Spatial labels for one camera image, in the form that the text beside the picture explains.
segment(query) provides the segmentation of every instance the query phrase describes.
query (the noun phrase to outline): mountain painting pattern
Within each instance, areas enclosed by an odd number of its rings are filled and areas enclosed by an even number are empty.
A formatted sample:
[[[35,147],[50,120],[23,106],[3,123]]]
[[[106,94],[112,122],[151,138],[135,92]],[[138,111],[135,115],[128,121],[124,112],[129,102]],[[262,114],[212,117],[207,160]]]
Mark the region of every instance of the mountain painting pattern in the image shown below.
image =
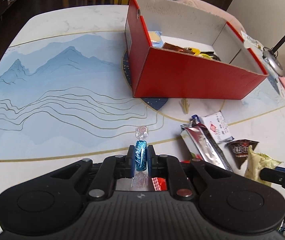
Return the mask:
[[[19,55],[0,74],[0,159],[126,148],[135,143],[139,125],[149,126],[154,141],[179,134],[179,122],[166,119],[141,99],[132,97],[123,76],[124,33],[119,35],[123,36],[122,44],[119,39],[106,40],[97,35],[76,38],[74,46],[73,41],[60,44],[52,38],[55,48],[68,47],[33,71],[28,68],[28,55]],[[52,43],[46,47],[57,53]],[[90,50],[107,43],[109,52],[119,55],[119,59],[109,62],[104,60],[105,53],[86,57],[79,51],[80,45]]]

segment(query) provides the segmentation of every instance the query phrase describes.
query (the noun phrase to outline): table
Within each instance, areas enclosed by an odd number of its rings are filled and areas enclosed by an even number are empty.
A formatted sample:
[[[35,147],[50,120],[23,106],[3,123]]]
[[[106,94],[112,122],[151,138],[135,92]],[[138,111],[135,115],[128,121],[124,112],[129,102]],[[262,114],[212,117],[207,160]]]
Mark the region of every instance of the table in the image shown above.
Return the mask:
[[[159,104],[132,98],[126,78],[127,8],[44,13],[13,40],[0,62],[0,193],[84,156],[102,162],[125,155],[138,125],[149,125],[147,141],[157,154],[187,160],[180,125],[191,114],[219,110],[235,139],[259,141],[256,151],[285,167],[285,94],[267,79],[243,100],[189,99],[190,114],[182,112],[179,99]],[[276,86],[283,93],[280,83]],[[238,170],[229,150],[220,147],[234,172],[243,175],[246,165]],[[285,197],[285,189],[274,187]]]

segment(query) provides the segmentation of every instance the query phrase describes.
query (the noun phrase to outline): open shoe box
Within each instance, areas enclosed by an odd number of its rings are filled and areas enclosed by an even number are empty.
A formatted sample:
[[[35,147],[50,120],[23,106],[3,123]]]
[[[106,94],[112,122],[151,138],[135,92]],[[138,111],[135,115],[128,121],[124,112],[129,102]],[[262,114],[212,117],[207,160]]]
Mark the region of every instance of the open shoe box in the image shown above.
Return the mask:
[[[153,48],[148,31],[222,62]],[[125,35],[134,97],[242,99],[268,76],[229,22],[173,0],[130,0]]]

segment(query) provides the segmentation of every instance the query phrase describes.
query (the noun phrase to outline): blue wrapped candy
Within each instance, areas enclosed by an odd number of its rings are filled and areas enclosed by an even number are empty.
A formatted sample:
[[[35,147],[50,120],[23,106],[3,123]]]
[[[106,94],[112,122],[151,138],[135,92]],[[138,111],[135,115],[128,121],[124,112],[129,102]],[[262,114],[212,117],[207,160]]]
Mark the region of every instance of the blue wrapped candy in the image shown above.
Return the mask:
[[[147,142],[137,141],[135,148],[136,170],[144,171],[147,168]]]

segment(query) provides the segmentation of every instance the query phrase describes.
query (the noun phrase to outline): blue mountain pattern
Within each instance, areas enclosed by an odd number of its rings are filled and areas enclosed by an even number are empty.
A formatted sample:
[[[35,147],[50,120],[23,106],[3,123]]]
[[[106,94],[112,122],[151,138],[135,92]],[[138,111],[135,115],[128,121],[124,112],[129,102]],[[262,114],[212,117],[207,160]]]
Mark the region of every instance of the blue mountain pattern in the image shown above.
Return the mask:
[[[99,60],[96,57],[87,58],[75,47],[70,46],[64,51],[48,60],[46,64],[39,67],[34,73],[29,73],[19,59],[0,76],[0,84],[16,84],[17,81],[31,81],[35,77],[52,79],[61,76],[70,76],[90,72],[110,72],[116,70],[117,65],[111,62]]]

